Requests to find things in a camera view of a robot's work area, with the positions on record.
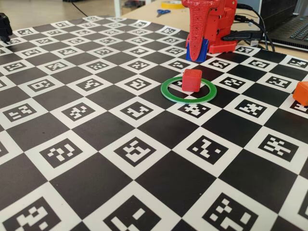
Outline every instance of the table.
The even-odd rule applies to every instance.
[[[156,10],[161,9],[161,2],[163,0],[156,0],[150,4],[142,6],[134,11],[131,11],[123,17],[137,19],[137,20],[146,20],[153,23],[163,24],[172,26],[175,28],[179,28],[184,31],[189,31],[189,9],[179,9],[179,10],[171,10],[171,13],[167,13],[160,17],[157,16]],[[251,11],[246,11],[242,9],[238,9],[237,13],[248,13],[254,15]],[[251,27],[248,27],[246,24],[234,24],[232,26],[232,30],[249,30]],[[306,59],[308,57],[306,51],[300,51],[292,48],[286,48],[282,46],[275,45],[276,52],[289,54],[292,56],[296,56],[299,58]]]

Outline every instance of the blue scissors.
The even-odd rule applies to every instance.
[[[170,12],[171,12],[170,10],[157,10],[158,15],[156,17],[158,18],[162,16],[163,14],[170,13]]]

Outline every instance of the tape roll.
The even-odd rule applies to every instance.
[[[165,9],[183,9],[185,7],[182,5],[182,2],[180,0],[171,0],[171,1],[163,1],[162,2],[162,8],[165,8]]]

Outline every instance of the cable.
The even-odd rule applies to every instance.
[[[81,9],[79,9],[73,2],[72,2],[72,0],[71,0],[71,3],[73,4],[73,6],[75,6],[76,8],[77,8],[77,10],[79,10],[80,12],[82,12],[82,10]]]

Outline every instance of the laptop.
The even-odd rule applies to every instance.
[[[261,14],[274,44],[308,51],[308,16],[295,14],[298,0],[238,0]]]

